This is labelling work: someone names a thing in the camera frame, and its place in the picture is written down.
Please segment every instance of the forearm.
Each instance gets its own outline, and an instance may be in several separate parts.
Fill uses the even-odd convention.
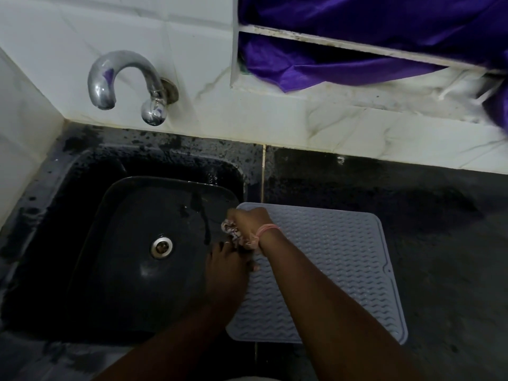
[[[418,377],[384,327],[279,231],[261,247],[321,381]]]
[[[204,305],[127,353],[95,381],[184,380],[226,323]]]

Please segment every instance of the curved faucet spout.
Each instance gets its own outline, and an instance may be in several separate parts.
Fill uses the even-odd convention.
[[[141,107],[143,120],[150,125],[160,125],[166,119],[168,96],[153,65],[143,56],[132,51],[113,51],[99,57],[88,73],[88,94],[92,104],[101,110],[115,106],[114,82],[116,75],[127,67],[139,69],[145,78],[150,98]]]

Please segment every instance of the person's left hand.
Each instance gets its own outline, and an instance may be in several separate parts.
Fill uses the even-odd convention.
[[[225,325],[242,303],[249,273],[255,268],[252,254],[238,253],[231,241],[215,243],[206,260],[206,294]]]

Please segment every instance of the gray silicone mat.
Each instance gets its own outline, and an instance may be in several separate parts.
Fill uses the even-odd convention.
[[[374,214],[311,207],[242,203],[265,207],[284,234],[332,281],[371,313],[403,344],[407,327],[383,228]],[[301,343],[268,260],[251,275],[245,300],[226,330],[238,341]]]

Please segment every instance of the person's right arm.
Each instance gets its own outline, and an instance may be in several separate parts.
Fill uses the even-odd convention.
[[[230,210],[228,219],[243,235],[272,223],[264,208]],[[260,248],[320,381],[421,379],[390,333],[279,230],[264,232]]]

